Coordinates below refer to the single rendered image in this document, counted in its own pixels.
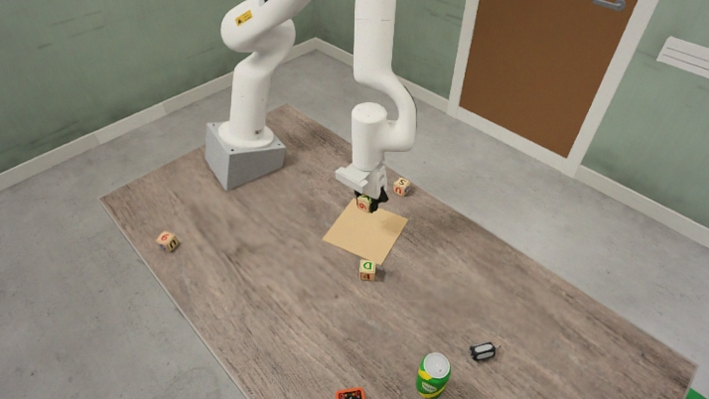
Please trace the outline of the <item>beige mat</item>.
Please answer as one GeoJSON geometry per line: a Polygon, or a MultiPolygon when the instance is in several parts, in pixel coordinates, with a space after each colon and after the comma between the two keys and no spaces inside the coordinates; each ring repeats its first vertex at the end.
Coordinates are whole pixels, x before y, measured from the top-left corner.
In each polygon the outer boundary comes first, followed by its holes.
{"type": "Polygon", "coordinates": [[[381,266],[407,221],[381,208],[366,213],[353,199],[323,240],[381,266]]]}

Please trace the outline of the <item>green and yellow striped can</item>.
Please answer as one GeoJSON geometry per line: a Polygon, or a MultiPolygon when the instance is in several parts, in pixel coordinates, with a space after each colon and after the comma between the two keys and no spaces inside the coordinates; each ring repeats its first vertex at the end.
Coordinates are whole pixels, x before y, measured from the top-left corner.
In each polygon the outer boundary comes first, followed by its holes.
{"type": "Polygon", "coordinates": [[[420,364],[416,388],[423,397],[435,399],[441,396],[445,389],[451,374],[451,366],[442,354],[431,353],[425,357],[420,364]]]}

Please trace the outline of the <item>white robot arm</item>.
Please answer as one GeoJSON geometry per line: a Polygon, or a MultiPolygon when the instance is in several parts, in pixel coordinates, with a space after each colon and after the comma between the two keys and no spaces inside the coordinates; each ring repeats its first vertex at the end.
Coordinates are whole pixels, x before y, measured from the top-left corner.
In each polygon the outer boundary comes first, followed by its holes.
{"type": "MultiPolygon", "coordinates": [[[[253,53],[234,70],[230,119],[218,128],[225,143],[242,149],[272,143],[273,133],[265,126],[271,77],[294,45],[291,18],[310,1],[246,0],[223,18],[224,43],[236,52],[253,53]]],[[[361,194],[371,173],[364,171],[384,165],[384,152],[408,152],[415,141],[415,103],[391,69],[395,2],[355,0],[354,78],[389,95],[399,111],[396,121],[387,120],[386,110],[376,103],[352,111],[353,163],[336,170],[336,179],[361,194]]]]}

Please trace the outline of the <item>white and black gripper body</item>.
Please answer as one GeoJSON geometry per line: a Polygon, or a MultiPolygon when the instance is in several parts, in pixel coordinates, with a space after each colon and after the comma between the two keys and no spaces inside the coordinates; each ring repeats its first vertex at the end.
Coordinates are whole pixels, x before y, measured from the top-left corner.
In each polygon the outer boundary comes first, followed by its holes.
{"type": "Polygon", "coordinates": [[[383,187],[387,190],[387,177],[384,165],[378,166],[374,171],[364,171],[371,172],[365,180],[368,181],[368,189],[364,192],[367,196],[378,199],[380,195],[380,188],[383,187]]]}

